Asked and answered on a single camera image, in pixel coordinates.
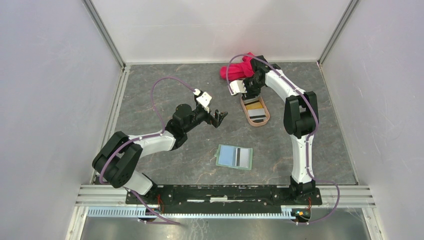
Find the green card holder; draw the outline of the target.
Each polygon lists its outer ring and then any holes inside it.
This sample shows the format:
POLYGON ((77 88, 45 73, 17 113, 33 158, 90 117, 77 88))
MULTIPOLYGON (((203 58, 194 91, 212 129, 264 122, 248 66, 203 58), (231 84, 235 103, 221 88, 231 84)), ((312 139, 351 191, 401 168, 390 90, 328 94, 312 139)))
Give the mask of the green card holder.
POLYGON ((215 153, 215 165, 220 167, 227 167, 239 170, 247 170, 250 171, 252 169, 252 161, 253 161, 253 148, 250 149, 250 166, 249 168, 241 168, 235 166, 235 150, 236 148, 247 148, 247 147, 239 147, 233 145, 220 144, 215 153))

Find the white striped credit card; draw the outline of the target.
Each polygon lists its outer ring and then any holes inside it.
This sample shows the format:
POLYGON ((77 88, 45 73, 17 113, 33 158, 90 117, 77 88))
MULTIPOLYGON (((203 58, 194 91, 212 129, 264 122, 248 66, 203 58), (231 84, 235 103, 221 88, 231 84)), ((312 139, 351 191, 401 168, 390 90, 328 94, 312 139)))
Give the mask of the white striped credit card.
POLYGON ((237 147, 235 149, 234 165, 236 167, 249 169, 250 168, 250 159, 251 159, 250 153, 251 153, 251 150, 249 148, 237 147))

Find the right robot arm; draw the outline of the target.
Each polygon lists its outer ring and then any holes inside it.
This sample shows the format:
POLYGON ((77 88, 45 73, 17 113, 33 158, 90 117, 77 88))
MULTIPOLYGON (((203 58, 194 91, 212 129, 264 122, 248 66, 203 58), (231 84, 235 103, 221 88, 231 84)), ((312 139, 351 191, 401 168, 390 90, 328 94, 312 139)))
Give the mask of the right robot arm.
POLYGON ((242 106, 251 124, 260 126, 270 118, 261 89, 271 88, 284 101, 283 126, 293 152, 288 196, 293 203, 302 204, 317 190, 312 169, 312 144, 319 126, 317 95, 296 86, 277 64, 261 55, 251 56, 250 65, 253 75, 240 83, 242 106))

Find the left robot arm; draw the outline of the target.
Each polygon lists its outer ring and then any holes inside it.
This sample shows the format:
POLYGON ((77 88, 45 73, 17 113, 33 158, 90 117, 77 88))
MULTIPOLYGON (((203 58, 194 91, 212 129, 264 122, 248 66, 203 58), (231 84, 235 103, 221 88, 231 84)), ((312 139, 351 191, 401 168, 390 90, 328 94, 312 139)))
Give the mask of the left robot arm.
POLYGON ((227 115, 219 110, 207 111, 200 104, 195 109, 180 104, 164 132, 133 136, 115 132, 93 159, 92 167, 101 175, 101 183, 134 191, 145 204, 151 204, 157 198, 157 190, 150 178, 136 171, 140 158, 176 150, 187 141, 188 132, 196 126, 206 123, 218 128, 227 115))

